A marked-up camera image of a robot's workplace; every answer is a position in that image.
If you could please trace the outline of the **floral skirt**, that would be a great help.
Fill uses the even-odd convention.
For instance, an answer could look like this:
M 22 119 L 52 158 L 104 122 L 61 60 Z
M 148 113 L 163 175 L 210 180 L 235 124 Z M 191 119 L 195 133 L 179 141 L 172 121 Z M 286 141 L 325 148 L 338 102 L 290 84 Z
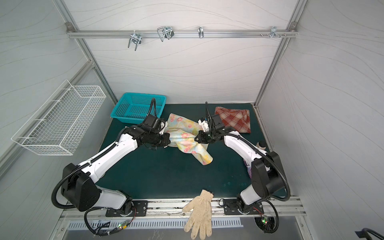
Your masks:
M 170 134 L 169 147 L 178 148 L 185 154 L 192 154 L 202 165 L 209 165 L 213 157 L 208 153 L 208 144 L 195 141 L 202 127 L 185 117 L 170 114 L 165 133 Z

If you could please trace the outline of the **red plaid skirt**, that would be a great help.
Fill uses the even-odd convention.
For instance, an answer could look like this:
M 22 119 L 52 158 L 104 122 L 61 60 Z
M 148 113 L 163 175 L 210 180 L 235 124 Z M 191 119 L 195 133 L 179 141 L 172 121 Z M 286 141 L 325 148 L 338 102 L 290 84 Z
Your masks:
M 239 133 L 251 133 L 251 118 L 249 110 L 233 110 L 216 107 L 215 114 L 220 116 L 225 126 L 232 127 Z

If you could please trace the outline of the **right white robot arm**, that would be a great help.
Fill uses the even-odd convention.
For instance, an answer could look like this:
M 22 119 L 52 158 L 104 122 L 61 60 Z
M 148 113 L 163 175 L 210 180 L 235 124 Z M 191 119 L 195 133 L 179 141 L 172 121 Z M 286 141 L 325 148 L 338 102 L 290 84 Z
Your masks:
M 199 144 L 222 141 L 251 167 L 251 184 L 240 193 L 240 203 L 250 206 L 270 198 L 288 201 L 291 189 L 280 156 L 249 142 L 235 129 L 225 126 L 219 115 L 211 115 L 208 103 L 205 106 L 206 117 L 199 119 L 203 129 L 198 132 L 195 141 Z

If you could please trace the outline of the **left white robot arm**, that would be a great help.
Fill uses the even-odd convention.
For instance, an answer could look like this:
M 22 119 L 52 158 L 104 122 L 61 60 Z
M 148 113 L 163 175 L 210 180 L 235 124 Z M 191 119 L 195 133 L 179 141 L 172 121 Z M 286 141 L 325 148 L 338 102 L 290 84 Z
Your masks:
M 158 118 L 156 99 L 152 98 L 149 111 L 142 123 L 122 129 L 117 139 L 95 156 L 78 165 L 68 164 L 63 178 L 54 187 L 51 201 L 58 209 L 113 209 L 126 216 L 133 210 L 132 198 L 121 191 L 97 186 L 97 182 L 117 162 L 142 145 L 165 148 L 170 134 L 167 122 Z

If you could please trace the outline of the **green table mat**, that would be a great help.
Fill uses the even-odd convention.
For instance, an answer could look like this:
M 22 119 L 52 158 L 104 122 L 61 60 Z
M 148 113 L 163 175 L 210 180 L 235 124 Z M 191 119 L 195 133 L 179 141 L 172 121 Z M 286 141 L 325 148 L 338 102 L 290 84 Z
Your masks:
M 213 157 L 202 165 L 178 148 L 141 146 L 107 171 L 98 185 L 134 199 L 194 198 L 203 189 L 216 198 L 236 197 L 251 184 L 243 159 L 223 142 L 209 145 Z

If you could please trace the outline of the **teal plastic basket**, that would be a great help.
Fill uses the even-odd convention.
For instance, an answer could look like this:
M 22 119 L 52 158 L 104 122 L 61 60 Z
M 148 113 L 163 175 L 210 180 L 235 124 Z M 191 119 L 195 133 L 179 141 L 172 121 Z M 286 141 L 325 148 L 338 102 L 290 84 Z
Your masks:
M 151 115 L 160 118 L 166 105 L 167 97 L 140 93 L 123 94 L 112 110 L 111 118 L 126 124 L 140 124 L 149 113 L 153 98 L 156 100 L 156 112 L 152 108 Z

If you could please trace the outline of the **purple snack packet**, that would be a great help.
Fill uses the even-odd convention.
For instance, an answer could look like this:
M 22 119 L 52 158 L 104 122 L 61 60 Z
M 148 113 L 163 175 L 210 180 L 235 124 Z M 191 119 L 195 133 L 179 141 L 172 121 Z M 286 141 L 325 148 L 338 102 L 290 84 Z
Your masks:
M 244 164 L 245 164 L 245 166 L 247 168 L 248 175 L 249 175 L 249 177 L 251 179 L 252 178 L 252 166 L 249 163 L 247 163 L 245 160 L 244 160 Z

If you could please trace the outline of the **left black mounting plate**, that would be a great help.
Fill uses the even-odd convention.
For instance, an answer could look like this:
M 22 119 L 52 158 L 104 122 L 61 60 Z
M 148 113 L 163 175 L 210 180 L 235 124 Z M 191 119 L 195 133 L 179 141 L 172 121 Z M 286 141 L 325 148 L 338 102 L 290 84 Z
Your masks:
M 145 217 L 148 203 L 148 201 L 142 200 L 127 200 L 118 210 L 108 209 L 106 211 L 106 217 Z

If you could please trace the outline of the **black mounting plate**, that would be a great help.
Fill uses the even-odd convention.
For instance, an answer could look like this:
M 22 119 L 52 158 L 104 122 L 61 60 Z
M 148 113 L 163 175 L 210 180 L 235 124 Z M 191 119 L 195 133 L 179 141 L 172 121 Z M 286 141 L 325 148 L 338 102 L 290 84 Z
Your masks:
M 145 217 L 148 203 L 148 201 L 142 200 L 127 200 L 118 210 L 108 209 L 106 211 L 106 217 Z
M 224 209 L 224 214 L 232 215 L 263 215 L 264 209 L 262 204 L 257 202 L 246 205 L 241 198 L 236 199 L 220 199 L 219 206 Z

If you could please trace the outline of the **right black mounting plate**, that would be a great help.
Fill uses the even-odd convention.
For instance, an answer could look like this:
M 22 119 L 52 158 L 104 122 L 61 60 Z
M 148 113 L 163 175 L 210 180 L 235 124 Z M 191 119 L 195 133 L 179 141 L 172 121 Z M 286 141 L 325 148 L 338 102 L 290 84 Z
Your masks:
M 263 215 L 264 209 L 262 204 L 257 202 L 246 205 L 241 198 L 236 199 L 220 199 L 219 206 L 224 209 L 224 214 L 232 215 Z

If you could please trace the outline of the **beige knitted glove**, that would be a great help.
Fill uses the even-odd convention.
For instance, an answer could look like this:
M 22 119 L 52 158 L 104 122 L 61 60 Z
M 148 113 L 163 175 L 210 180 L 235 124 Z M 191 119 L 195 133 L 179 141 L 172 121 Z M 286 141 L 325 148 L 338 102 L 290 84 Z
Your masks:
M 203 189 L 199 196 L 193 198 L 186 204 L 182 212 L 188 213 L 192 211 L 187 223 L 184 226 L 184 231 L 191 232 L 191 239 L 195 240 L 197 236 L 201 240 L 210 237 L 212 230 L 212 192 Z

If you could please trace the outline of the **white ventilation grille strip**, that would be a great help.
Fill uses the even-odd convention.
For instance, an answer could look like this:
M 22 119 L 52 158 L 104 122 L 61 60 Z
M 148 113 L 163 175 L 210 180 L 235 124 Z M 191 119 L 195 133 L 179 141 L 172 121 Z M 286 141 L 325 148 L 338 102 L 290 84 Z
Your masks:
M 187 223 L 187 218 L 179 219 L 135 219 L 132 224 L 127 226 L 127 229 L 132 230 L 149 230 L 149 229 L 183 229 Z M 92 228 L 96 229 L 104 224 L 107 224 L 106 228 L 102 230 L 112 230 L 120 225 L 122 220 L 95 220 L 89 221 Z M 241 219 L 236 218 L 213 218 L 212 228 L 243 228 L 244 225 Z M 88 230 L 84 221 L 70 221 L 67 230 L 69 231 L 85 231 Z

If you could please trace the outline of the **small metal clip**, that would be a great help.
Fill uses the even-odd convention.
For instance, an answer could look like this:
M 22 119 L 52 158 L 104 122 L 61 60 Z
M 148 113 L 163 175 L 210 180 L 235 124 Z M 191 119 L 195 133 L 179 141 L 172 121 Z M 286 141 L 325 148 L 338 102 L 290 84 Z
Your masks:
M 200 39 L 204 38 L 204 29 L 201 26 L 198 27 L 198 35 Z

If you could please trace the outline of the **metal U-bolt hook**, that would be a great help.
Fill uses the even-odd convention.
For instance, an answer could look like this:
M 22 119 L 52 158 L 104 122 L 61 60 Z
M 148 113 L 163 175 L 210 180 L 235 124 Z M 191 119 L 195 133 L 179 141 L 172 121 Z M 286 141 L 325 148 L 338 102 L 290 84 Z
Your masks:
M 131 46 L 134 46 L 134 50 L 136 51 L 138 46 L 142 43 L 142 37 L 140 34 L 136 33 L 135 31 L 130 35 L 129 42 L 128 42 L 128 48 Z

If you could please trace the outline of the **metal double hook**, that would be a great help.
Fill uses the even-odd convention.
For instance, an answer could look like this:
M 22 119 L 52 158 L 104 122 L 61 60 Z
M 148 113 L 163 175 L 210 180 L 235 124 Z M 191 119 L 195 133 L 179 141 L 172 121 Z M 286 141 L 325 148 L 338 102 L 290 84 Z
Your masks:
M 170 40 L 175 35 L 173 28 L 170 26 L 159 27 L 157 33 L 161 42 L 165 39 Z

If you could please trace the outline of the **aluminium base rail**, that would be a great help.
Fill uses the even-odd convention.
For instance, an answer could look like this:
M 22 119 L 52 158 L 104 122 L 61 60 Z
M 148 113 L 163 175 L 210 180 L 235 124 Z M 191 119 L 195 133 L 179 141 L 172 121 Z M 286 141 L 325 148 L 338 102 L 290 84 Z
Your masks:
M 136 215 L 136 218 L 139 219 L 164 219 L 164 218 L 189 218 L 192 214 L 191 212 L 183 213 L 182 208 L 188 204 L 191 199 L 149 199 L 146 206 L 146 215 L 139 216 Z M 301 200 L 298 197 L 291 197 L 287 202 L 281 202 L 275 199 L 270 200 L 270 202 L 276 208 L 279 217 L 297 217 L 297 216 L 306 216 L 307 213 L 302 205 Z M 214 198 L 212 200 L 212 217 L 221 218 L 221 217 L 230 217 L 225 214 L 226 210 L 219 204 L 219 199 Z M 107 210 L 97 210 L 88 213 L 88 220 L 122 220 L 130 219 L 131 215 L 122 217 L 120 215 L 115 215 L 112 217 L 107 217 Z M 64 210 L 60 216 L 60 220 L 83 220 L 84 213 L 81 213 L 77 210 Z

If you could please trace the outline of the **metal bracket with screws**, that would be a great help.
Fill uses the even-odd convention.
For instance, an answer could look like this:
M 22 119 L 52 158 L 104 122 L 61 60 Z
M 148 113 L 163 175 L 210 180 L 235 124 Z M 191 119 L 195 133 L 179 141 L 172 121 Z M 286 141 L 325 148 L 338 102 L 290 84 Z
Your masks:
M 285 38 L 287 35 L 284 33 L 278 33 L 277 27 L 272 27 L 268 34 L 260 34 L 260 36 L 262 38 L 268 37 L 270 39 L 273 39 L 273 38 Z

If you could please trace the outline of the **horizontal aluminium rail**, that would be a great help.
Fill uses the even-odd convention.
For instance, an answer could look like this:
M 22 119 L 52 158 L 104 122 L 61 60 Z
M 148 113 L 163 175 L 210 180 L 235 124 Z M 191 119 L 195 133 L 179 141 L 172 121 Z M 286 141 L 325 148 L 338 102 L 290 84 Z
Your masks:
M 128 31 L 76 31 L 68 32 L 71 39 L 129 39 L 134 30 Z M 142 39 L 159 39 L 156 30 L 136 30 Z M 260 34 L 268 34 L 270 30 L 206 30 L 204 29 L 204 38 L 208 39 L 244 39 L 244 38 L 262 38 Z M 174 30 L 174 39 L 199 39 L 198 30 Z M 297 31 L 278 30 L 278 33 L 284 33 L 285 38 L 295 38 L 299 34 Z

